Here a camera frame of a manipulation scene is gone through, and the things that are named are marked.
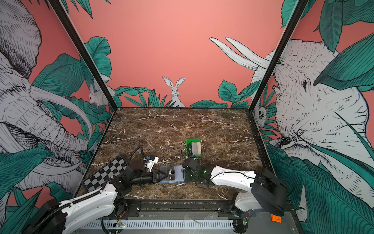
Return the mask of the blue leather card holder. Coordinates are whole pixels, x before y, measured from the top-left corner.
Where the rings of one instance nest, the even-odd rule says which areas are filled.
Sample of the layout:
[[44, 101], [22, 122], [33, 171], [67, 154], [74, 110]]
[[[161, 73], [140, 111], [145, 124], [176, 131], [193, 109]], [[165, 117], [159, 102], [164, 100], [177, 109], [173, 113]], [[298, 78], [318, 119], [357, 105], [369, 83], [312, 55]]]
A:
[[166, 178], [159, 182], [160, 184], [169, 183], [183, 183], [184, 182], [184, 168], [181, 165], [161, 166], [160, 171], [166, 173]]

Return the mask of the green plastic card tray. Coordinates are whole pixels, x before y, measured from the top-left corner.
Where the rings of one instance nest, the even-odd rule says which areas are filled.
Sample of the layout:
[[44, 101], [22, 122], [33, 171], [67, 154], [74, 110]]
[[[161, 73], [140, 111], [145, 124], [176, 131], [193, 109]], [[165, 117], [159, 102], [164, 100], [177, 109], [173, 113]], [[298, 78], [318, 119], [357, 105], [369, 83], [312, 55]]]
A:
[[187, 155], [188, 157], [198, 159], [201, 155], [196, 157], [196, 156], [194, 156], [194, 155], [191, 153], [191, 143], [192, 143], [192, 142], [200, 142], [200, 143], [201, 143], [201, 140], [198, 139], [198, 138], [189, 138], [189, 139], [187, 139], [187, 140], [186, 140], [186, 146], [187, 146], [187, 152], [186, 152], [186, 155]]

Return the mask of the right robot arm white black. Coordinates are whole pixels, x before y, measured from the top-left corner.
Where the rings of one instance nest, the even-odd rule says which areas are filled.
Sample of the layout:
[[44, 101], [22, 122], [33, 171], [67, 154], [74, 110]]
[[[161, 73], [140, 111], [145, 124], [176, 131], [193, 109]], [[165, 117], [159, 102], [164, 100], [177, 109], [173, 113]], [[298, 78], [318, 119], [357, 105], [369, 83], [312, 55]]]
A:
[[186, 158], [182, 168], [185, 182], [196, 182], [206, 187], [227, 186], [242, 190], [242, 193], [233, 198], [233, 213], [263, 209], [272, 215], [284, 215], [287, 186], [264, 167], [259, 167], [255, 171], [238, 171], [218, 165], [204, 166], [193, 158]]

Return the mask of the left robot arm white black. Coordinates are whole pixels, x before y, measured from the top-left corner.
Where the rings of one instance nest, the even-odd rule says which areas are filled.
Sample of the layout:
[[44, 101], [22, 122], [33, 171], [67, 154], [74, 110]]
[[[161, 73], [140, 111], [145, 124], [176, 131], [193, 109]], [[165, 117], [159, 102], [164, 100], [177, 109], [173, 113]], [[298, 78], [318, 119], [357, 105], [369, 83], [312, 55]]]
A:
[[69, 234], [84, 225], [109, 215], [123, 217], [129, 206], [123, 198], [134, 185], [157, 184], [168, 177], [160, 170], [125, 170], [101, 187], [80, 197], [46, 202], [22, 229], [23, 234]]

